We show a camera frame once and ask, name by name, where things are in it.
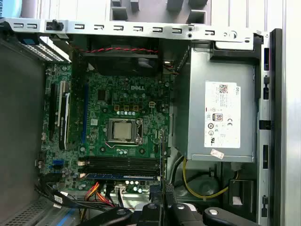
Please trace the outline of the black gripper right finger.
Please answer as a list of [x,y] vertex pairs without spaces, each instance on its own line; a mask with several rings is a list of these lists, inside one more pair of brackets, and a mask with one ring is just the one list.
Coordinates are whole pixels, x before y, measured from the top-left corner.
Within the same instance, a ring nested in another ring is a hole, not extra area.
[[257,223],[218,207],[199,213],[190,203],[177,202],[174,187],[164,185],[167,212],[172,226],[256,226]]

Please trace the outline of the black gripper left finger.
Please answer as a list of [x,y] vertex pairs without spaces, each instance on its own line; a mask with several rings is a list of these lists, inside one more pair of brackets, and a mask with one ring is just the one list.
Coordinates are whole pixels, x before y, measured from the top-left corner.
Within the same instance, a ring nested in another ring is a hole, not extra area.
[[136,205],[132,212],[115,207],[83,223],[82,226],[161,226],[163,225],[163,195],[160,185],[150,186],[149,203]]

